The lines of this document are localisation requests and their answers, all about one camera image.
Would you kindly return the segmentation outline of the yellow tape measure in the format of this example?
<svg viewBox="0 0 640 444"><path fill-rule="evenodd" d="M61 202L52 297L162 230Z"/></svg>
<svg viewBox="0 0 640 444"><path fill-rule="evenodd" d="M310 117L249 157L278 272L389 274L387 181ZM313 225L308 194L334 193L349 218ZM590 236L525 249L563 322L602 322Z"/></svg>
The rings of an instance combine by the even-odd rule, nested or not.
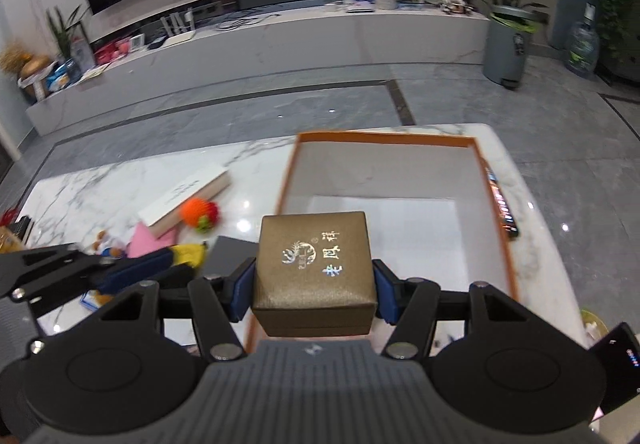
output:
<svg viewBox="0 0 640 444"><path fill-rule="evenodd" d="M201 268L207 256L205 244L180 244L171 246L172 264L189 265L194 270Z"/></svg>

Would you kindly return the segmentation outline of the water jug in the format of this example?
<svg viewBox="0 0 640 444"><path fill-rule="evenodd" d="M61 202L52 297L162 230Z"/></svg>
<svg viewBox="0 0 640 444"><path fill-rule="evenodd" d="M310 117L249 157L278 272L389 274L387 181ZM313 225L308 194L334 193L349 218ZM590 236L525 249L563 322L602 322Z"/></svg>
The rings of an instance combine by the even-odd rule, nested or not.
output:
<svg viewBox="0 0 640 444"><path fill-rule="evenodd" d="M596 7L586 3L582 18L570 29L564 51L564 65L574 74L589 78L599 59L600 38L594 25Z"/></svg>

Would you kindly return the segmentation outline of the orange crochet ball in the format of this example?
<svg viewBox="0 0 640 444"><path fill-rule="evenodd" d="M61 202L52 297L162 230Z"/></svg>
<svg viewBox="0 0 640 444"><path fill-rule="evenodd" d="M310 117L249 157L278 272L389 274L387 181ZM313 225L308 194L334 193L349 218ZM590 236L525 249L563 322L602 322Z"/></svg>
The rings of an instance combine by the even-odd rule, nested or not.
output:
<svg viewBox="0 0 640 444"><path fill-rule="evenodd" d="M213 230L220 217L216 203L198 197L187 199L180 206L179 212L181 221L200 233Z"/></svg>

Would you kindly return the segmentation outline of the smartphone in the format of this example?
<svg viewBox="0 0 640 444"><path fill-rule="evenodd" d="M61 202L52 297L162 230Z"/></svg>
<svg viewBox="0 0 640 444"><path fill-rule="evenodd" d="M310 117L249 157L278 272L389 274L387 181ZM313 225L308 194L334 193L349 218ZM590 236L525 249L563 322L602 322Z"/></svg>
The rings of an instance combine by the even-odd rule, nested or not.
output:
<svg viewBox="0 0 640 444"><path fill-rule="evenodd" d="M509 203L503 194L500 183L496 178L495 172L492 171L487 163L484 163L484 167L492 196L498 208L500 225L510 241L513 241L520 236L520 230L515 222Z"/></svg>

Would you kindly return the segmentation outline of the raccoon plush toy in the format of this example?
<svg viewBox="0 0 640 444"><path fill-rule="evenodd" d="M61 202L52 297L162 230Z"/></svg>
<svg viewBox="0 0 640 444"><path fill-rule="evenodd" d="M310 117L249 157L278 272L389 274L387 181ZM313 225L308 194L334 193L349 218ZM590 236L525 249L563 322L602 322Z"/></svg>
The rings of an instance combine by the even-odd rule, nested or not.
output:
<svg viewBox="0 0 640 444"><path fill-rule="evenodd" d="M95 255L104 257L123 258L126 256L126 244L106 230L99 231L89 249Z"/></svg>

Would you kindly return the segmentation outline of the orange storage box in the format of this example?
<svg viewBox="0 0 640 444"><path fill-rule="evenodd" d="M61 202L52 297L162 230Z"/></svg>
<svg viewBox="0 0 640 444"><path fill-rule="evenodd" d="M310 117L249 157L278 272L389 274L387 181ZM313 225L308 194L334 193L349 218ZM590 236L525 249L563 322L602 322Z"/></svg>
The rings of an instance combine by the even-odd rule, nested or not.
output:
<svg viewBox="0 0 640 444"><path fill-rule="evenodd" d="M273 216L362 211L371 258L398 277L464 291L485 281L518 291L484 157L470 137L305 132L296 139ZM390 326L363 336L381 350ZM253 313L247 339L266 335Z"/></svg>

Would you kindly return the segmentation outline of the brown jewellery box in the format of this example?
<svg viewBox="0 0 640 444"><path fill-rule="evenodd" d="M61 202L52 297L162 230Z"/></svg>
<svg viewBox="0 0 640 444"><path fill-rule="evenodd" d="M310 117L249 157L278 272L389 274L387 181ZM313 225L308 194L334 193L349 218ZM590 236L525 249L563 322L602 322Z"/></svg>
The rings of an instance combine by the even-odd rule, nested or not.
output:
<svg viewBox="0 0 640 444"><path fill-rule="evenodd" d="M267 336L363 336L377 306L362 211L262 219L252 311Z"/></svg>

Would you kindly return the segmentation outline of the white wifi router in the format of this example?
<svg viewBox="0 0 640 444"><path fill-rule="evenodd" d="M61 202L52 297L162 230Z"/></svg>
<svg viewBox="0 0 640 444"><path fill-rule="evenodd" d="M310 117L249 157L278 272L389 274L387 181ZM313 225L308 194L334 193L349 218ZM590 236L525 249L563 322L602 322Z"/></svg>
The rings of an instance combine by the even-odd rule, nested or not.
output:
<svg viewBox="0 0 640 444"><path fill-rule="evenodd" d="M162 16L160 22L166 33L166 39L162 43L163 47L183 44L195 36L196 26L191 8L184 13L172 12L170 15Z"/></svg>

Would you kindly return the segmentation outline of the potted plant in vase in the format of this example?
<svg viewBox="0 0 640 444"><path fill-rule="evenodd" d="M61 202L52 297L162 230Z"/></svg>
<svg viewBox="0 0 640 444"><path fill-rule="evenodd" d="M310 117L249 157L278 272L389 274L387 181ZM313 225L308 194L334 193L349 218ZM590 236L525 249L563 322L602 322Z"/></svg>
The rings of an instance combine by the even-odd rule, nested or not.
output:
<svg viewBox="0 0 640 444"><path fill-rule="evenodd" d="M47 24L58 47L58 62L64 64L73 61L81 73L96 67L96 58L84 25L88 11L89 8L82 4L69 14L64 14L58 6L46 10Z"/></svg>

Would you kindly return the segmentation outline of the pink wallet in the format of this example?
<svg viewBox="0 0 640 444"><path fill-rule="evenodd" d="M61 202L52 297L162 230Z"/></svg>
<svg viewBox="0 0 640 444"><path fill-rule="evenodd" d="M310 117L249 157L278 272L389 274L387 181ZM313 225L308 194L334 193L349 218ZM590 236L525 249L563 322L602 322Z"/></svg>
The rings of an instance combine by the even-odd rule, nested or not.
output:
<svg viewBox="0 0 640 444"><path fill-rule="evenodd" d="M129 258L137 258L148 253L154 253L158 249L175 245L176 240L176 229L171 229L167 233L155 237L145 224L138 223L127 246L127 256Z"/></svg>

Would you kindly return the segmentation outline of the grey trash bin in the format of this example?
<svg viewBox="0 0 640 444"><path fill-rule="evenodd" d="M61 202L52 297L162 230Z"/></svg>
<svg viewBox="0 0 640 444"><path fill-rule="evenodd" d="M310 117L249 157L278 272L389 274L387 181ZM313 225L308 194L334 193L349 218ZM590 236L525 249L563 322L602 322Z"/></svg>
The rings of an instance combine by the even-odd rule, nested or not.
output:
<svg viewBox="0 0 640 444"><path fill-rule="evenodd" d="M493 6L483 59L483 75L508 90L521 85L536 14L521 8Z"/></svg>

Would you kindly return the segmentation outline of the dark grey square box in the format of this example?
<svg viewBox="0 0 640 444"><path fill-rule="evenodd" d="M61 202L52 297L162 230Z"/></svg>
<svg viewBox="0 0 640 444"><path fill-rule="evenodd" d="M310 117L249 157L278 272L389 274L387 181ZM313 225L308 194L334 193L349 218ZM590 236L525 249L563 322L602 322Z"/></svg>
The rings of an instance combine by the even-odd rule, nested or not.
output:
<svg viewBox="0 0 640 444"><path fill-rule="evenodd" d="M207 251L200 274L212 279L216 276L227 277L247 259L257 256L258 244L220 235L215 244Z"/></svg>

